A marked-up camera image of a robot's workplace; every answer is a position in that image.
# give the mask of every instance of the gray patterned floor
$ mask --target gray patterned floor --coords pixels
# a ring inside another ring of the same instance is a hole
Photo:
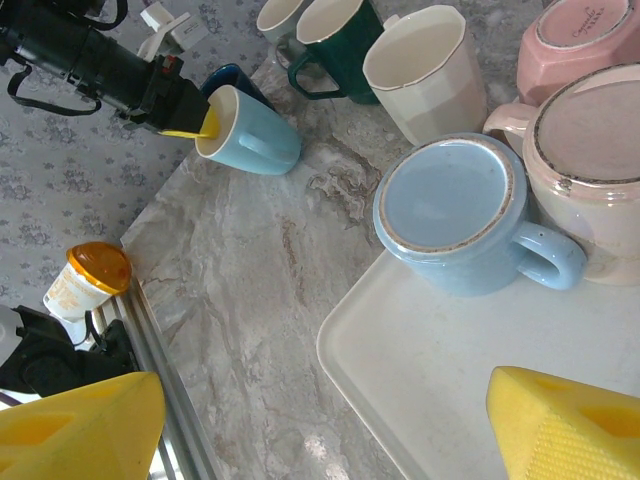
[[[198,13],[211,31],[183,56],[186,75],[201,83],[228,62],[253,72],[266,53],[255,26],[265,1],[163,0],[174,15]],[[519,36],[530,21],[520,15],[540,11],[541,0],[374,3],[383,18],[410,13],[416,3],[447,3],[465,12],[482,46],[479,58],[493,104],[513,99]],[[139,16],[143,8],[143,0],[130,0],[129,18],[114,34],[130,50],[150,33]],[[65,262],[66,249],[94,239],[118,242],[192,144],[124,130],[109,107],[85,119],[19,107],[3,93],[17,70],[14,64],[0,67],[0,303],[37,308]],[[59,89],[41,72],[24,86],[25,94],[47,100]],[[58,103],[81,105],[71,89],[66,91],[69,96],[61,95]]]

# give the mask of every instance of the light blue mug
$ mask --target light blue mug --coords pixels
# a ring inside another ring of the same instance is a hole
[[[374,224],[384,246],[433,285],[485,295],[518,273],[566,290],[584,274],[573,240],[528,221],[522,162],[497,140],[447,135],[411,151],[384,176]]]
[[[196,139],[200,156],[263,175],[283,175],[300,158],[302,141],[280,115],[231,85],[209,97],[220,122],[216,139]]]

